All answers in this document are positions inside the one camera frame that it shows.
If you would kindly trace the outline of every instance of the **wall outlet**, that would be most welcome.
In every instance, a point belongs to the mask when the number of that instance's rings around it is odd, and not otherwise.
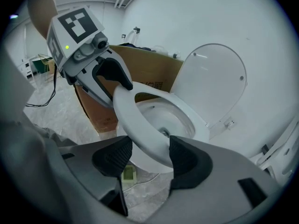
[[[227,121],[224,122],[224,126],[228,129],[231,130],[235,125],[237,124],[237,122],[235,121],[234,118],[229,117],[227,119]]]

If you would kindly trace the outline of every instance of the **black gripper pad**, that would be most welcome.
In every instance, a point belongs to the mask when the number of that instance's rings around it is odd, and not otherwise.
[[[238,180],[238,183],[248,198],[252,208],[255,208],[267,198],[267,195],[252,178]]]
[[[95,152],[93,164],[104,176],[119,177],[132,156],[132,148],[132,140],[126,136]]]
[[[133,89],[133,84],[117,60],[98,57],[97,61],[99,66],[95,73],[96,76],[103,76],[106,80],[118,81],[128,91]]]
[[[170,136],[169,156],[173,164],[174,189],[192,189],[201,184],[212,172],[213,162],[204,151]]]

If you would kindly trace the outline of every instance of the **toilet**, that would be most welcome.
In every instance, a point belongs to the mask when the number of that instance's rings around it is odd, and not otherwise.
[[[113,96],[117,135],[132,139],[130,160],[148,172],[173,171],[169,136],[208,143],[211,127],[232,110],[246,83],[244,64],[231,48],[206,44],[186,58],[170,93],[138,82],[130,91],[118,85]],[[135,103],[138,93],[158,98]]]

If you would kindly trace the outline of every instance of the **black rubber pad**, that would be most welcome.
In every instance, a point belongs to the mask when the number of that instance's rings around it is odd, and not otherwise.
[[[132,140],[123,139],[93,154],[94,166],[105,176],[119,177],[132,156]]]
[[[252,208],[258,206],[262,201],[264,201],[267,196],[256,184],[252,178],[245,178],[238,180],[241,188],[243,189],[246,197],[248,198]]]
[[[63,154],[63,155],[61,155],[61,156],[62,156],[62,158],[63,158],[64,160],[69,159],[69,158],[72,158],[72,157],[75,157],[75,155],[73,155],[73,154],[71,154],[71,153]]]
[[[195,188],[212,172],[211,157],[176,136],[170,136],[169,156],[174,175],[171,190]]]

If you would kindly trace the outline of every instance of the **gray floor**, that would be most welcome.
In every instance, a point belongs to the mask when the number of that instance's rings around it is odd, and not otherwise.
[[[48,74],[38,74],[30,79],[36,91],[28,101],[44,104],[53,91],[53,82],[47,82]],[[71,139],[77,144],[86,144],[112,138],[115,132],[98,134],[86,117],[75,90],[64,78],[57,78],[56,95],[46,107],[29,108],[24,112],[31,122],[47,127]],[[129,219],[144,222],[168,196],[173,173],[152,174],[136,167],[137,182],[123,183],[123,190],[129,212]]]

